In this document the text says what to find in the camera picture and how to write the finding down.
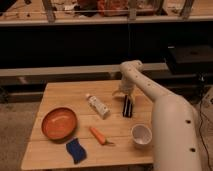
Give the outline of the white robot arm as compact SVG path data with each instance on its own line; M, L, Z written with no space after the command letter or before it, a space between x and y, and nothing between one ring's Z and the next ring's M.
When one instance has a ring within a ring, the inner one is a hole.
M114 94L131 96L137 86L153 102L154 171L202 171L194 107L184 97L145 76L140 60L122 62L119 69L122 79Z

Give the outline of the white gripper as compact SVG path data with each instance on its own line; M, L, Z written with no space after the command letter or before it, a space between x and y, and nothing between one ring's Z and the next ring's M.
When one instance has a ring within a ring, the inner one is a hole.
M123 117L126 116L126 107L128 107L127 116L129 118L132 117L132 107L133 107L132 103L135 102L134 96L133 96L133 90L134 90L134 83L131 80L129 80L127 77L123 76L119 83L118 89L112 93L113 96L116 96L119 93L123 93L125 95L124 103L123 103L123 112L122 112Z

